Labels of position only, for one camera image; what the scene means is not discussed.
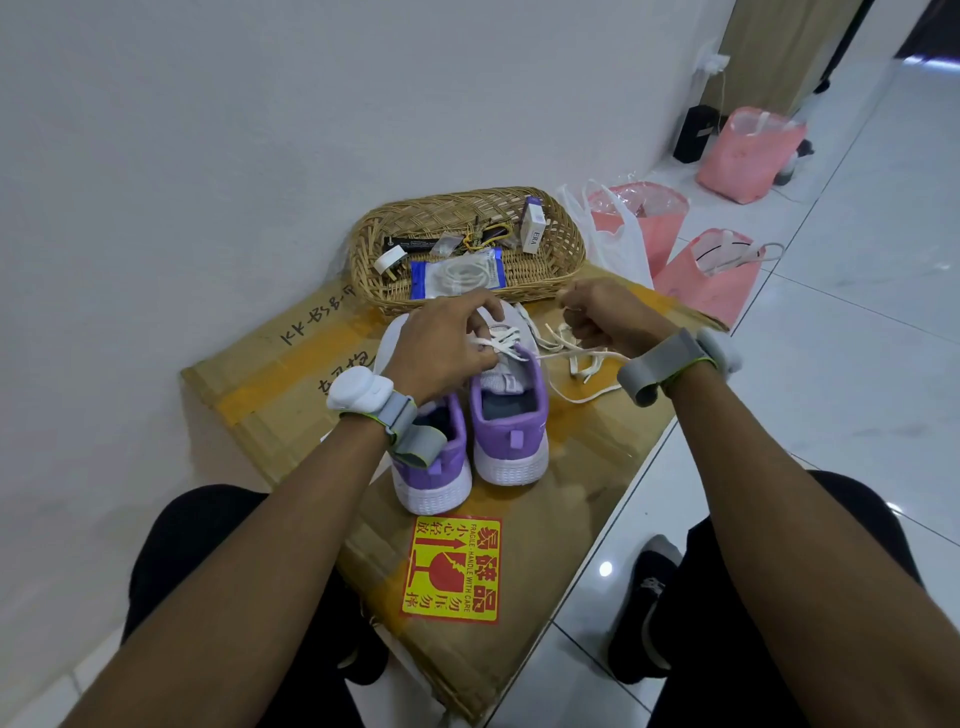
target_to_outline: white plastic bag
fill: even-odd
[[[566,185],[557,190],[557,199],[577,224],[580,234],[584,236],[587,259],[634,283],[653,288],[654,282],[650,276],[647,249],[643,244],[643,232],[640,230],[640,223],[636,216],[627,209],[623,200],[610,192],[607,187],[594,180],[590,180],[590,184],[603,190],[613,208],[623,218],[623,226],[617,232],[599,231],[593,222],[593,215],[590,214],[586,188],[583,189],[580,200],[566,188]]]

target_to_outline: black pants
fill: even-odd
[[[900,524],[876,493],[843,475],[812,475],[920,582]],[[163,510],[133,566],[124,641],[265,497],[229,485],[208,485]],[[729,710],[740,724],[804,725],[727,575],[709,519],[690,530],[686,545],[686,556],[651,618],[651,638],[673,670],[650,725],[706,725]],[[317,706],[324,706],[331,724],[363,725],[336,668],[349,652],[336,625],[358,608],[355,599],[334,571],[260,725],[298,725],[304,716],[315,715]]]
[[[133,565],[124,642],[264,498],[262,493],[232,485],[207,485],[163,509]],[[319,710],[330,725],[362,728],[337,670],[337,663],[354,647],[349,643],[350,630],[343,625],[352,623],[358,612],[358,598],[334,570],[300,649],[259,725],[304,725],[315,721]]]
[[[897,517],[880,496],[843,475],[810,474],[923,585]],[[686,555],[649,627],[672,667],[650,728],[708,725],[730,712],[738,725],[807,724],[733,587],[709,518],[687,534]]]

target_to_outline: blue package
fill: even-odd
[[[500,248],[487,248],[437,262],[413,260],[410,278],[411,301],[460,296],[474,288],[496,290],[507,285]]]
[[[426,298],[424,284],[426,282],[426,260],[410,261],[410,278],[413,281],[413,287],[410,289],[411,301],[422,301]]]

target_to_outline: person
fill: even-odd
[[[586,347],[639,356],[677,330],[610,279],[559,298]],[[423,403],[492,367],[464,335],[489,337],[480,307],[502,320],[484,290],[427,302],[384,376]],[[612,636],[614,675],[668,675],[651,725],[730,710],[778,726],[956,724],[960,635],[883,501],[805,471],[709,362],[665,394],[710,516],[683,560],[662,537],[641,551]],[[133,570],[124,644],[62,725],[361,725],[337,664],[376,650],[343,644],[356,604],[334,561],[387,444],[382,425],[347,414],[270,496],[213,486],[168,506]],[[376,672],[382,659],[363,661]]]

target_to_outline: cardboard box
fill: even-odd
[[[586,265],[579,275],[612,274]],[[673,299],[622,282],[677,324],[691,330],[716,326]],[[538,324],[561,320],[553,301],[527,309]],[[336,417],[325,406],[329,383],[349,366],[371,364],[386,324],[353,294],[346,279],[338,280],[182,375],[277,486],[334,426]],[[573,399],[615,380],[616,363],[610,360],[587,385],[570,379],[566,360],[544,366]],[[496,621],[423,619],[401,612],[416,519],[397,502],[385,470],[364,494],[338,567],[413,656],[441,701],[479,720],[522,666],[672,419],[673,408],[664,397],[645,409],[620,393],[582,405],[552,397],[550,467],[540,482],[498,488],[474,475],[469,499],[450,515],[500,523]]]

